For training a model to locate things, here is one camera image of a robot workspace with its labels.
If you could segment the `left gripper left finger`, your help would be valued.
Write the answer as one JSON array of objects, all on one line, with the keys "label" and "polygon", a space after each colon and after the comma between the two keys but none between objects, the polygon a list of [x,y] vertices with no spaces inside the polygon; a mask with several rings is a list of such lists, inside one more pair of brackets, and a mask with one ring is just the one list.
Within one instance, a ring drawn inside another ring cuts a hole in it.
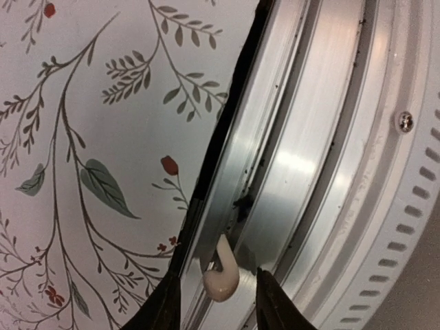
[{"label": "left gripper left finger", "polygon": [[139,311],[121,330],[179,330],[181,301],[180,278],[173,272],[167,272]]}]

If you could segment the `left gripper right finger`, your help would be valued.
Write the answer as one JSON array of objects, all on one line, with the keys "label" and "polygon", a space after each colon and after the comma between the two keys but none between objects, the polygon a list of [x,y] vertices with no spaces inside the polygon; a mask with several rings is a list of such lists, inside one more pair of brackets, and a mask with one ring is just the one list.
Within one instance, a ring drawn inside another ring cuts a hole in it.
[{"label": "left gripper right finger", "polygon": [[316,330],[283,291],[274,276],[257,268],[256,320],[262,330]]}]

